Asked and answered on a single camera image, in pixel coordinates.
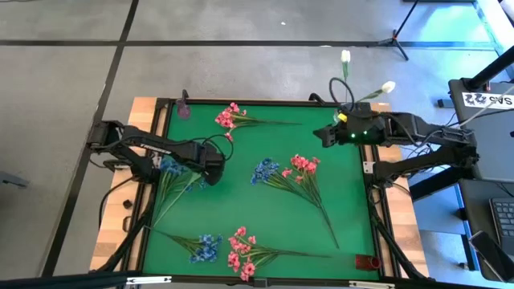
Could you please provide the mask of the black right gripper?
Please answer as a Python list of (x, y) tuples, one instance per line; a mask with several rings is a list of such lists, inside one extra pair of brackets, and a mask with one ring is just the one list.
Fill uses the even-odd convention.
[(362, 143), (363, 132), (358, 117), (338, 113), (336, 119), (338, 120), (336, 127), (326, 126), (312, 132), (321, 140), (323, 147), (331, 147), (336, 143), (339, 145)]

